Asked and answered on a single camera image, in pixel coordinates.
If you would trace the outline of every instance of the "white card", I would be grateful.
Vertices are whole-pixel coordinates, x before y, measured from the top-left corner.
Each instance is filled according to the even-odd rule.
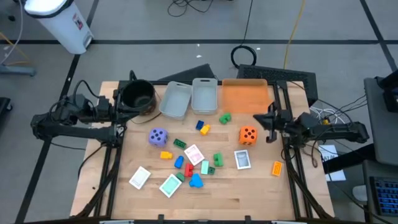
[[[248,169],[251,168],[249,152],[247,150],[234,151],[236,167],[238,169]]]
[[[336,155],[337,151],[336,151],[336,147],[334,145],[319,145],[318,148],[319,148],[319,151],[321,152],[322,157],[325,161],[328,161],[329,159],[332,159],[334,157],[338,157],[338,155]],[[333,181],[346,180],[346,176],[344,175],[344,171],[342,171],[342,170],[330,173],[330,177],[329,177],[329,174],[325,174],[325,177],[326,177],[326,181],[328,181],[328,182],[330,181],[330,177]]]
[[[179,180],[173,174],[170,174],[169,178],[167,178],[167,180],[159,187],[159,190],[161,190],[163,194],[170,198],[181,184],[181,180]]]
[[[138,190],[144,185],[150,176],[150,172],[143,167],[138,167],[136,173],[131,177],[129,183],[135,186]]]
[[[184,150],[185,155],[187,155],[189,161],[192,165],[197,165],[199,162],[205,159],[203,154],[199,151],[196,145],[191,145],[188,149]]]

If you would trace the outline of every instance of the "yellow cable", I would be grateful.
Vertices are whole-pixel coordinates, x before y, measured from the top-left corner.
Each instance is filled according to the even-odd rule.
[[[8,44],[10,44],[11,46],[14,46],[14,44],[13,44],[2,32],[0,32],[0,36],[1,36],[4,40],[6,40]],[[22,56],[24,56],[24,58],[25,58],[27,61],[11,62],[11,63],[8,63],[8,64],[6,64],[6,65],[17,65],[17,64],[22,64],[22,63],[30,63],[30,58],[29,58],[21,49],[19,49],[18,46],[16,46],[16,49],[17,49],[17,51],[18,51]]]
[[[284,60],[284,69],[286,69],[287,56],[288,56],[288,54],[289,54],[289,46],[290,46],[290,43],[292,42],[292,39],[293,39],[294,34],[295,34],[295,32],[296,32],[297,25],[299,24],[299,21],[300,21],[300,19],[301,19],[301,15],[303,14],[304,5],[305,5],[305,0],[303,0],[302,3],[301,3],[300,12],[298,13],[296,22],[295,22],[295,24],[294,24],[294,28],[293,28],[293,31],[292,31],[292,35],[290,35],[289,42],[288,42],[287,45],[286,45],[285,60]]]

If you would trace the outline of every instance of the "wooden table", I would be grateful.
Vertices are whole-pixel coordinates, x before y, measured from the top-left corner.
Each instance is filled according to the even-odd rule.
[[[100,95],[111,98],[113,90],[117,87],[118,82],[103,82]],[[159,85],[155,88],[162,97],[166,86]],[[288,83],[288,88],[294,117],[304,111],[309,112],[305,92],[292,83]],[[227,125],[222,125],[218,121],[221,114],[222,111],[219,109],[218,114],[214,116],[199,116],[193,114],[189,106],[183,121],[162,115],[145,124],[134,124],[129,121],[124,137],[112,218],[153,220],[157,219],[158,214],[164,214],[168,220],[243,220],[245,215],[250,215],[253,220],[293,220],[294,212],[285,164],[280,177],[271,175],[274,161],[283,162],[280,158],[282,149],[280,135],[278,140],[268,144],[267,131],[261,128],[251,114],[233,114],[232,122]],[[207,136],[202,136],[195,129],[199,119],[211,125]],[[255,146],[246,147],[238,144],[238,132],[244,125],[253,125],[257,128],[259,137]],[[170,138],[166,148],[156,148],[148,143],[148,133],[154,127],[165,128],[169,132]],[[221,152],[224,167],[217,167],[215,175],[201,175],[203,188],[191,188],[188,179],[171,198],[167,198],[159,190],[160,185],[170,174],[183,172],[174,167],[175,158],[183,155],[185,162],[187,161],[183,151],[173,145],[175,138],[183,140],[187,146],[196,144],[210,161],[210,165],[213,165],[213,154]],[[89,140],[85,157],[98,147],[98,141]],[[237,170],[234,151],[240,149],[249,151],[251,169]],[[172,152],[174,158],[168,161],[160,159],[162,150]],[[77,214],[98,188],[104,154],[105,149],[102,149],[88,160],[81,170],[71,215]],[[318,168],[312,166],[310,157],[302,156],[307,185],[325,211],[334,215],[320,156],[318,152],[315,154],[319,163]],[[137,190],[129,184],[129,179],[139,166],[146,168],[152,175],[143,188]],[[194,172],[200,174],[200,165],[195,166]],[[299,188],[297,193],[301,216],[304,217],[304,205]],[[103,201],[101,214],[105,213],[108,192],[104,194]]]

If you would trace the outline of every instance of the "white plastic tray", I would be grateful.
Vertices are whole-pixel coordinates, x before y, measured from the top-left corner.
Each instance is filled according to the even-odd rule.
[[[215,114],[217,112],[217,80],[196,78],[192,82],[191,106],[195,114]]]
[[[192,86],[169,82],[159,110],[166,117],[183,120],[187,112],[189,100],[191,98]]]

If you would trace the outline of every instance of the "purple dice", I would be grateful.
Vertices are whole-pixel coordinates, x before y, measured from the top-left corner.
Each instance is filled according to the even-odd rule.
[[[166,145],[169,136],[167,131],[163,128],[154,128],[149,133],[149,143],[157,147],[164,147]]]

